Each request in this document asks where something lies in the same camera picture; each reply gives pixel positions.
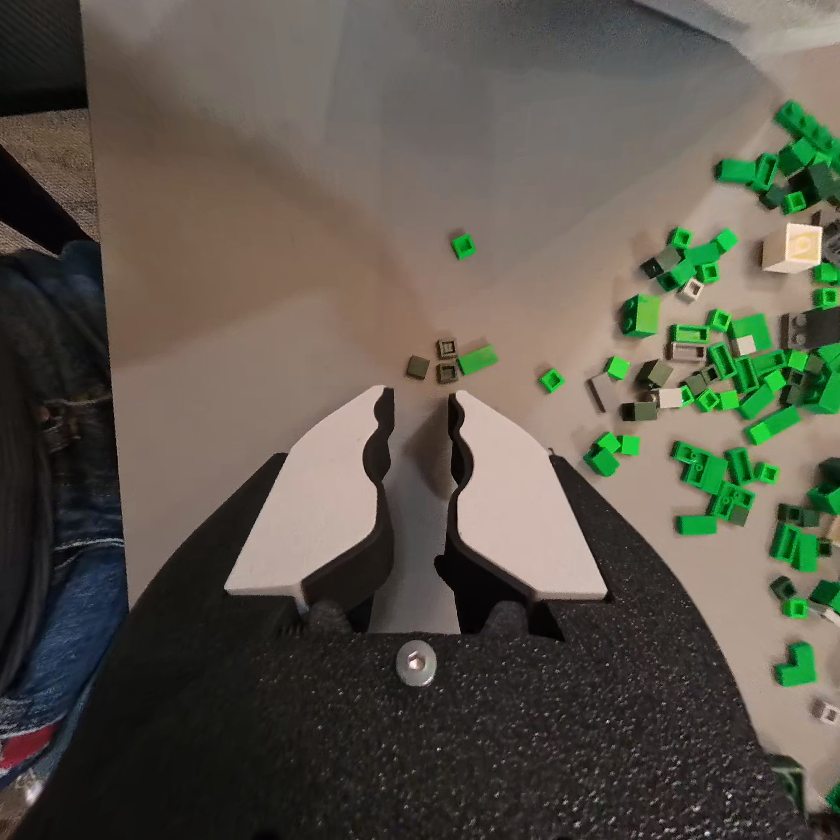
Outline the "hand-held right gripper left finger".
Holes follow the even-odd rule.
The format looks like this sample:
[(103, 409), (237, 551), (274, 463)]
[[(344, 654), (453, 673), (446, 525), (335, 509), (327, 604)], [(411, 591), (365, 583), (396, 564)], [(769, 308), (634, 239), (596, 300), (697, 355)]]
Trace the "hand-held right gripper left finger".
[(367, 632), (395, 561), (384, 479), (394, 390), (374, 385), (291, 448), (224, 584), (229, 595), (287, 596), (299, 616), (335, 604)]

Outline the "person's dark sweater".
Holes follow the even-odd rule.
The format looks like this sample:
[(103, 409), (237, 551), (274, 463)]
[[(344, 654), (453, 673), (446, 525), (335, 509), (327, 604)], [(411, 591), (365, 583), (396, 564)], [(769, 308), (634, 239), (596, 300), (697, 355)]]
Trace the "person's dark sweater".
[(49, 305), (18, 257), (1, 277), (1, 686), (16, 680), (45, 610), (54, 536), (44, 404), (55, 383)]

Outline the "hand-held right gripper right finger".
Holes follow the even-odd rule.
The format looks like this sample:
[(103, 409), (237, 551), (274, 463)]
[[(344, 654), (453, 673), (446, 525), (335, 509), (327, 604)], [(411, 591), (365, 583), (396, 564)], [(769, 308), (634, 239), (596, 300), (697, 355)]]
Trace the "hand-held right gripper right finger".
[(435, 569), (455, 599), (458, 630), (479, 634), (503, 602), (519, 605), (530, 629), (551, 623), (550, 603), (606, 601), (550, 451), (465, 389), (449, 396), (447, 423), (455, 489)]

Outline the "person's blue jeans legs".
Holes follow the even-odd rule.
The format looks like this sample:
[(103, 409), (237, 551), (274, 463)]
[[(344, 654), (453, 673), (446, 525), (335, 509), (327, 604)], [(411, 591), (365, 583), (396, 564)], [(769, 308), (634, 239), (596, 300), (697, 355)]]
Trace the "person's blue jeans legs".
[(128, 612), (101, 251), (23, 249), (24, 272), (53, 318), (55, 383), (44, 404), (54, 536), (42, 621), (15, 682), (1, 691), (2, 790), (50, 775)]

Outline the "cream studded brick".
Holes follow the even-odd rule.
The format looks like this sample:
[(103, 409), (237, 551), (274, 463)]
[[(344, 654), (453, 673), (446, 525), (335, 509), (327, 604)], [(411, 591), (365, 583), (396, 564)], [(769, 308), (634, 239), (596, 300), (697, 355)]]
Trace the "cream studded brick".
[(823, 261), (823, 227), (788, 223), (762, 242), (761, 268), (776, 274), (798, 274)]

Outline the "pile of small green bricks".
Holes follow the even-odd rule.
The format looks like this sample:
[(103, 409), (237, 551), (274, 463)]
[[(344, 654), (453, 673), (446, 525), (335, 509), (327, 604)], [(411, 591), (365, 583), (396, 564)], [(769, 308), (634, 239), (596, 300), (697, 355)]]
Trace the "pile of small green bricks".
[[(755, 161), (723, 159), (719, 183), (742, 185), (770, 210), (792, 215), (829, 202), (838, 208), (838, 138), (797, 101), (773, 120), (791, 141)], [(686, 346), (705, 362), (674, 391), (675, 408), (738, 410), (753, 446), (802, 418), (800, 408), (838, 412), (838, 295), (820, 290), (816, 308), (786, 314), (787, 342), (774, 355), (764, 315), (740, 320), (715, 310), (707, 323), (675, 325), (696, 333)], [(521, 429), (466, 392), (448, 400), (456, 493), (436, 569), (454, 590), (464, 638), (444, 665), (456, 666), (453, 690), (464, 689), (467, 732), (455, 758), (466, 762), (468, 794), (498, 805), (501, 836), (532, 806), (537, 828), (565, 838), (799, 838), (805, 815), (801, 766), (765, 755), (755, 739), (730, 669), (711, 631), (676, 577), (640, 535), (562, 458), (535, 465), (570, 500), (583, 529), (585, 559), (606, 581), (605, 600), (527, 602), (512, 571), (469, 542), (467, 502), (478, 479), (497, 476)], [(753, 464), (749, 450), (720, 457), (685, 441), (670, 456), (680, 479), (709, 496), (702, 514), (680, 515), (683, 537), (713, 535), (718, 525), (743, 526), (756, 481), (779, 470)], [(567, 490), (569, 497), (562, 491)]]

